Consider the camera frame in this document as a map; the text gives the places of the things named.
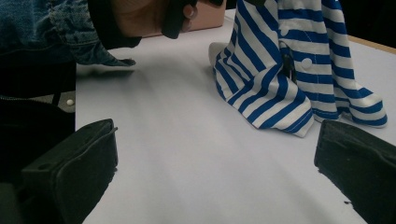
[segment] denim jacket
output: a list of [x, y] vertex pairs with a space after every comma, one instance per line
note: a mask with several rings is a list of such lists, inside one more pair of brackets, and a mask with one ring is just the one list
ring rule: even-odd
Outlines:
[[0, 0], [0, 67], [65, 63], [130, 66], [107, 50], [136, 46], [124, 37], [109, 0]]

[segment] white surface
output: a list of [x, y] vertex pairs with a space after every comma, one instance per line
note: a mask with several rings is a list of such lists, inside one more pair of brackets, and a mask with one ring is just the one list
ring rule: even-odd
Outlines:
[[[314, 165], [319, 123], [305, 138], [258, 131], [219, 97], [208, 46], [220, 28], [142, 40], [112, 51], [131, 68], [79, 66], [77, 128], [113, 119], [119, 170], [85, 224], [362, 224], [348, 199]], [[383, 96], [384, 129], [396, 145], [396, 55], [351, 43], [356, 79]]]

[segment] striped clothing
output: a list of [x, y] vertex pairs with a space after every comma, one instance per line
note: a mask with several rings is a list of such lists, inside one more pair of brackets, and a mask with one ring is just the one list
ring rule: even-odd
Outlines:
[[336, 0], [267, 0], [264, 7], [238, 0], [214, 72], [221, 97], [258, 129], [303, 137], [314, 119], [341, 115], [387, 123], [382, 99], [355, 81]]

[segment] denim sleeve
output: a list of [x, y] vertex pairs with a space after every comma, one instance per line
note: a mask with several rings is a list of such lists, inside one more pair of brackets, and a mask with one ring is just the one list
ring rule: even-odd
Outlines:
[[65, 63], [133, 65], [102, 44], [87, 0], [0, 0], [0, 67]]

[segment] person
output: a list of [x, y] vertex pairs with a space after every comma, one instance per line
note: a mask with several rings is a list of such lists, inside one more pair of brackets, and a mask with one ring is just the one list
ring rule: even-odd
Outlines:
[[[199, 0], [209, 4], [209, 0]], [[0, 67], [64, 63], [128, 66], [107, 51], [161, 31], [169, 0], [0, 0]], [[197, 8], [183, 8], [181, 32]]]

